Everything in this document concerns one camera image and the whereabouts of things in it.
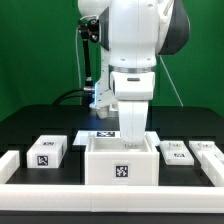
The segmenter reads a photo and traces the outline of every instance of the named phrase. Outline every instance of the black cable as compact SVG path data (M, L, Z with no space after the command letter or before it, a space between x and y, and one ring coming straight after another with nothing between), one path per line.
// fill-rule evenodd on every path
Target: black cable
M70 94L72 94L72 93L75 93L75 92L82 92L82 91L83 91L83 88L72 89L72 90L70 90L70 91L68 91L68 92L66 92L66 93L64 93L64 94L62 94L61 96L59 96L59 97L52 103L52 105L57 105L58 102L61 102L61 100L62 100L63 98L65 98L66 96L68 96L68 95L70 95Z
M57 102L57 104L54 104L54 105L59 105L64 100L71 99L71 98L76 98L76 97L78 98L78 97L83 97L83 96L66 96L66 97L62 98L61 100L59 100Z

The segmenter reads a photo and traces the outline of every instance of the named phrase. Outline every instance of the white container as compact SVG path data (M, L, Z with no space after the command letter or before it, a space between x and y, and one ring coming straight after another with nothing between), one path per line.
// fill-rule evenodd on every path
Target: white container
M58 168L67 150L67 136L41 135L27 152L27 168Z
M86 185L158 186L159 153L146 135L136 148L120 138L90 135L85 152Z

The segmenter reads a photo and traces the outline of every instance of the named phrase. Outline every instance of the white platform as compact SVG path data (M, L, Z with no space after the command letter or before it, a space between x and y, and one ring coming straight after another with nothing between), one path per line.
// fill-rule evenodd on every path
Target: white platform
M167 165L194 165L183 141L161 141L160 148Z
M73 145L79 146L79 145L87 145L88 142L88 136L92 134L95 135L96 138L120 138L120 131L78 131L75 141ZM159 146L160 139L156 132L154 131L147 131L145 134L149 135L152 143L154 146Z

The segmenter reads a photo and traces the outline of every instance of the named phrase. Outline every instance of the cable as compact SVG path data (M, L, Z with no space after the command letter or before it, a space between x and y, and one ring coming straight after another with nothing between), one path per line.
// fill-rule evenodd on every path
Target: cable
M83 97L83 96L66 96L66 97L62 98L61 100L57 101L57 103L54 104L54 105L59 105L64 100L71 99L71 98L76 98L76 97L78 98L78 97Z
M83 19L91 19L91 18L97 19L98 16L97 15L83 16L79 21L82 21Z
M78 27L76 29L76 35L75 35L75 52L76 52L76 61L77 61L77 68L78 68L78 78L79 78L79 88L82 86L82 75L80 70L80 60L79 60L79 50L78 50Z
M53 103L52 105L57 105L58 102L61 102L61 100L65 97L67 97L68 95L72 94L72 93L75 93L75 92L82 92L83 91L83 88L79 88L79 89L72 89L64 94L62 94L61 96L59 96Z
M179 96L179 94L178 94L178 92L177 92L177 89L176 89L176 87L175 87L175 85L174 85L174 83L173 83L173 80L172 80L172 78L171 78L171 76L170 76L170 74L169 74L169 71L168 71L168 69L167 69L167 67L166 67L166 65L165 65L165 63L164 63L164 61L163 61L163 58L162 58L161 55L160 55L159 57L160 57L160 60L161 60L161 62L162 62L163 68L164 68L164 70L165 70L165 72L166 72L166 75L167 75L167 77L168 77L168 79L169 79L169 81L170 81L170 83L171 83L171 85L172 85L172 87L173 87L173 90L174 90L174 92L175 92L175 94L176 94L176 96L177 96L177 98L178 98L178 100L179 100L179 102L180 102L180 105L183 107L183 106L184 106L184 105L183 105L183 102L182 102L182 100L181 100L181 98L180 98L180 96Z

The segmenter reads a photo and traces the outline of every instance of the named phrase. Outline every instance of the green wall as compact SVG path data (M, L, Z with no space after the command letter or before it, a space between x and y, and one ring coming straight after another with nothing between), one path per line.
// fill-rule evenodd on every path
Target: green wall
M185 106L209 107L224 116L224 1L184 4L191 21L190 40L164 61ZM78 87L79 18L77 0L0 0L0 120L26 105L51 104ZM93 75L98 77L99 48L93 44L91 58ZM179 105L159 60L152 104Z

